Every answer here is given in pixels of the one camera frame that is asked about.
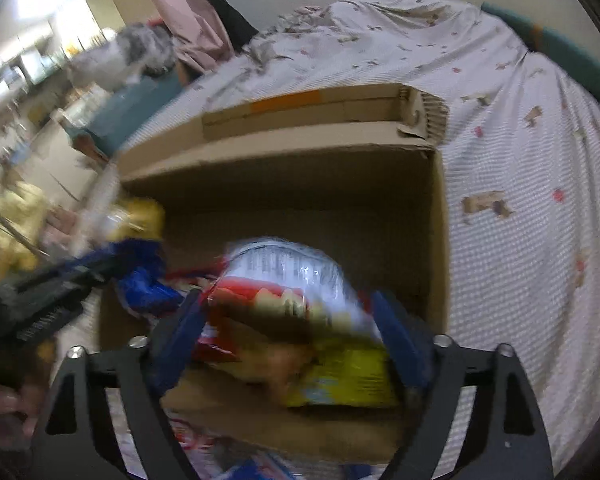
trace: black gripper frame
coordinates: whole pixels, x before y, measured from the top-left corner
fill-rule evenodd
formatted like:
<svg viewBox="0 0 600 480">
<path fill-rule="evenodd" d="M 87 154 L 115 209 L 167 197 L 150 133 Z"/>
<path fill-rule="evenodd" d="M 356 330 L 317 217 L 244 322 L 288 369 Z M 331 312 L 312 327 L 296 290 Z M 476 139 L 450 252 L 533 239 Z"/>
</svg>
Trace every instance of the black gripper frame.
<svg viewBox="0 0 600 480">
<path fill-rule="evenodd" d="M 419 427 L 405 436 L 381 480 L 429 480 L 445 446 L 464 386 L 474 408 L 456 468 L 443 479 L 549 480 L 542 418 L 513 348 L 463 348 L 447 336 L 433 345 L 435 376 Z M 150 345 L 66 358 L 32 442 L 37 480 L 122 480 L 126 473 L 104 388 L 119 388 L 128 426 L 150 480 L 200 480 L 146 386 Z"/>
</svg>

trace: food package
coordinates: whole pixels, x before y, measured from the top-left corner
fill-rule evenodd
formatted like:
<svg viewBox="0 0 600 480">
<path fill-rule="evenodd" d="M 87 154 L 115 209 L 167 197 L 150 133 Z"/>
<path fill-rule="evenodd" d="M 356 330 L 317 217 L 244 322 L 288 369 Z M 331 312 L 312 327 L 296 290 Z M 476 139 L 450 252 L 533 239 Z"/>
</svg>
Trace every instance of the food package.
<svg viewBox="0 0 600 480">
<path fill-rule="evenodd" d="M 0 214 L 33 245 L 38 241 L 47 208 L 42 190 L 25 182 L 17 182 L 0 197 Z M 10 271 L 33 270 L 37 265 L 38 257 L 0 224 L 0 281 Z"/>
<path fill-rule="evenodd" d="M 250 459 L 237 465 L 217 480 L 302 480 L 271 453 L 258 452 Z"/>
<path fill-rule="evenodd" d="M 135 316 L 160 317 L 177 310 L 183 296 L 160 281 L 164 276 L 164 261 L 160 257 L 160 242 L 128 239 L 125 249 L 134 252 L 141 262 L 116 282 L 118 299 Z"/>
<path fill-rule="evenodd" d="M 176 413 L 169 412 L 169 424 L 173 434 L 182 446 L 189 463 L 193 466 L 200 480 L 212 480 L 222 473 L 214 448 L 218 447 L 218 437 L 197 430 Z"/>
<path fill-rule="evenodd" d="M 221 267 L 222 262 L 218 261 L 208 267 L 174 270 L 164 275 L 164 282 L 186 296 L 193 288 L 208 290 L 218 278 Z"/>
<path fill-rule="evenodd" d="M 288 405 L 302 372 L 314 359 L 314 348 L 293 343 L 273 343 L 267 349 L 264 373 L 274 402 Z"/>
<path fill-rule="evenodd" d="M 398 406 L 384 348 L 337 339 L 317 342 L 315 347 L 317 362 L 289 386 L 285 406 Z"/>
<path fill-rule="evenodd" d="M 267 383 L 279 391 L 280 385 L 294 380 L 314 356 L 308 345 L 272 342 L 257 330 L 231 319 L 225 319 L 224 329 L 237 359 L 208 364 L 245 383 Z"/>
<path fill-rule="evenodd" d="M 161 240 L 164 209 L 149 198 L 123 200 L 113 207 L 104 221 L 103 235 L 109 242 L 125 238 Z"/>
<path fill-rule="evenodd" d="M 206 363 L 238 361 L 238 350 L 229 320 L 217 310 L 209 313 L 208 321 L 194 348 L 193 359 Z"/>
<path fill-rule="evenodd" d="M 237 246 L 226 256 L 209 301 L 379 339 L 371 314 L 340 267 L 326 254 L 286 240 L 261 238 Z"/>
</svg>

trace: human hand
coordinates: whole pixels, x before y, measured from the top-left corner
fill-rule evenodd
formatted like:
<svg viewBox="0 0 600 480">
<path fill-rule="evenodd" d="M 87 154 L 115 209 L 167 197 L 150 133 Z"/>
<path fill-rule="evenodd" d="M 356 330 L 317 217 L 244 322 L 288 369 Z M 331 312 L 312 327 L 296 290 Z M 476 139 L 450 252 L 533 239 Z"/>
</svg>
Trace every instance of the human hand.
<svg viewBox="0 0 600 480">
<path fill-rule="evenodd" d="M 45 388 L 25 382 L 16 392 L 0 386 L 0 447 L 21 449 L 36 427 L 38 413 L 45 397 Z"/>
</svg>

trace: patterned bedsheet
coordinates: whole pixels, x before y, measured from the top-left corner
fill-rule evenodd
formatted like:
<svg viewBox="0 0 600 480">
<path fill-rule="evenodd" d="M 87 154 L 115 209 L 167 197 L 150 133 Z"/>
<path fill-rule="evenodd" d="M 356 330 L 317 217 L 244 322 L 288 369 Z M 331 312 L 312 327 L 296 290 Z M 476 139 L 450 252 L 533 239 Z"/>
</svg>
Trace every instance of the patterned bedsheet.
<svg viewBox="0 0 600 480">
<path fill-rule="evenodd" d="M 452 279 L 449 333 L 512 343 L 559 470 L 600 414 L 600 106 L 499 18 L 444 0 L 303 7 L 257 35 L 149 120 L 130 144 L 203 110 L 347 84 L 404 82 L 450 107 L 443 154 Z M 85 224 L 115 196 L 100 179 Z M 438 474 L 470 414 L 462 396 Z"/>
</svg>

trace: cardboard box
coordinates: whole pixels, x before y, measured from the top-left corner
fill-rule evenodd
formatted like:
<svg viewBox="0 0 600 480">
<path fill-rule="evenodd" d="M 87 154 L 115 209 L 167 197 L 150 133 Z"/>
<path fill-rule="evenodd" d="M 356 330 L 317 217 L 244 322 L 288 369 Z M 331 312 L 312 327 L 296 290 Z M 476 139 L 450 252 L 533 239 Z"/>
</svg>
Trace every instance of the cardboard box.
<svg viewBox="0 0 600 480">
<path fill-rule="evenodd" d="M 444 332 L 446 206 L 435 146 L 445 126 L 444 103 L 410 87 L 332 88 L 202 115 L 131 149 L 118 167 L 126 190 L 164 205 L 170 269 L 205 265 L 243 238 L 286 238 L 323 250 L 356 288 L 393 291 Z M 105 348 L 141 330 L 111 303 L 103 302 Z M 286 410 L 206 369 L 187 372 L 164 405 L 218 433 L 346 462 L 387 462 L 413 424 L 402 410 Z"/>
</svg>

